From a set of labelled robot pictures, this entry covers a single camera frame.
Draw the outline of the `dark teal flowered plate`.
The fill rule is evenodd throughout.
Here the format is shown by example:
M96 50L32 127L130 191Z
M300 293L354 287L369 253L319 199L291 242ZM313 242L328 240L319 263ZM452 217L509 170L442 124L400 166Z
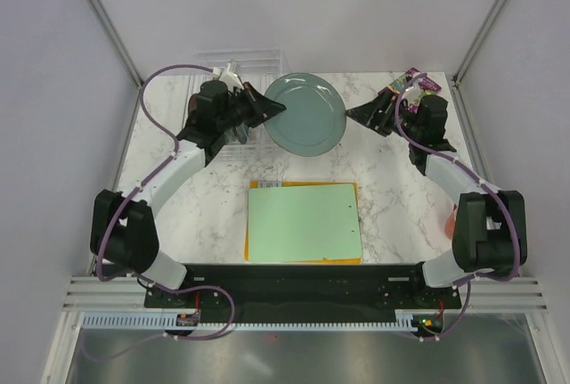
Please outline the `dark teal flowered plate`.
M240 124L236 127L233 128L233 134L236 138L236 140L240 143L240 144L246 144L248 142L248 133L249 133L249 127L244 125L244 124Z

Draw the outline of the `grey-green plate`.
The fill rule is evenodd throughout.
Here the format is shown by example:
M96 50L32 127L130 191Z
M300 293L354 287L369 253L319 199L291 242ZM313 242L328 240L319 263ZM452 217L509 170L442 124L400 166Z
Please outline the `grey-green plate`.
M346 131L346 106L325 79L290 73L274 80L265 96L286 110L264 123L265 131L283 150L317 157L335 148Z

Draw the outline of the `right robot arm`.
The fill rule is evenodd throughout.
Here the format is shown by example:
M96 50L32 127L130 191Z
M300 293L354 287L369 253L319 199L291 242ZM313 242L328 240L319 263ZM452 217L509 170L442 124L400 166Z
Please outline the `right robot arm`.
M489 184L463 163L445 137L448 102L428 94L410 110L389 89L372 101L346 111L346 116L378 135L400 135L409 144L411 164L453 201L452 246L424 262L418 279L408 284L416 306L430 306L440 288L457 287L476 275L507 281L517 275L527 255L525 201L520 192Z

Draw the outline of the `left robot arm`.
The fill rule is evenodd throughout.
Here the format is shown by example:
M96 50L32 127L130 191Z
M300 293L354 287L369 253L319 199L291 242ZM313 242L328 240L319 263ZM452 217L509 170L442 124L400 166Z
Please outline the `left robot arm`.
M175 306L188 306L196 287L185 279L186 267L160 249L155 219L178 189L222 150L229 131L258 127L285 110L250 83L203 83L189 100L189 115L174 138L174 151L123 192L103 190L96 196L90 240L96 272L100 274L102 262L108 260L164 287Z

